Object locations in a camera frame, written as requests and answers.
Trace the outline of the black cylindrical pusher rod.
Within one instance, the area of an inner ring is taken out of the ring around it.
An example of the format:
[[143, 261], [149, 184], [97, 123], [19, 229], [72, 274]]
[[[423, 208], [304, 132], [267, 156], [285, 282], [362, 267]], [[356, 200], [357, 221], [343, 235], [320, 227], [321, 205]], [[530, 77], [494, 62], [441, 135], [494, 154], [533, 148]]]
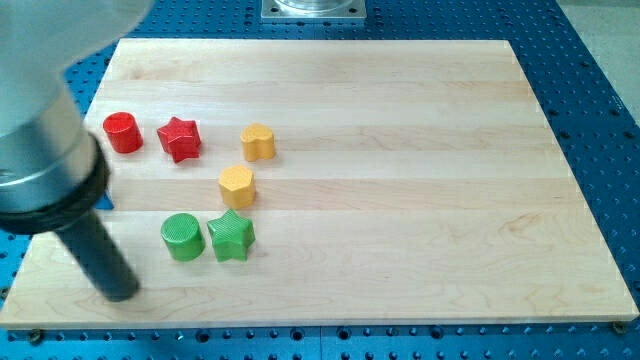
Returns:
[[55, 233], [107, 300], [120, 302], [137, 293], [137, 276], [93, 210]]

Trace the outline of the black flange ring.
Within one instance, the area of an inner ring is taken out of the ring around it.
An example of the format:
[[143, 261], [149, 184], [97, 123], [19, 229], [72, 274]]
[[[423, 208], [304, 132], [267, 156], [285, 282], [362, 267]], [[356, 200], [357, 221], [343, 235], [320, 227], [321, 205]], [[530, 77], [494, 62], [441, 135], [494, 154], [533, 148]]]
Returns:
[[1, 229], [18, 235], [46, 233], [75, 222], [92, 210], [103, 196], [110, 170], [96, 136], [89, 134], [96, 146], [94, 167], [73, 191], [51, 205], [24, 213], [2, 213]]

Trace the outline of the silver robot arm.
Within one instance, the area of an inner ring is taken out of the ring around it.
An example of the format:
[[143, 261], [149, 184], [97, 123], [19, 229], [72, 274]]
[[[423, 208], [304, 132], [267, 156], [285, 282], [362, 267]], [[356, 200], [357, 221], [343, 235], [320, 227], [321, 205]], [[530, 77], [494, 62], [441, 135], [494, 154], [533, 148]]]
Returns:
[[55, 232], [109, 301], [139, 281], [94, 212], [109, 168], [63, 74], [133, 30], [147, 0], [1, 4], [1, 227]]

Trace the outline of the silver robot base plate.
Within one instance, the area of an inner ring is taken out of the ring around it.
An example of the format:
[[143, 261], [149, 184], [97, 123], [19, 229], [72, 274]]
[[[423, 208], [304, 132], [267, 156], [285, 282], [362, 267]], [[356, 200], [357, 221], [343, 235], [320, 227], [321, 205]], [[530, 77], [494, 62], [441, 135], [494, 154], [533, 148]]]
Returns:
[[262, 0], [265, 20], [364, 19], [365, 0]]

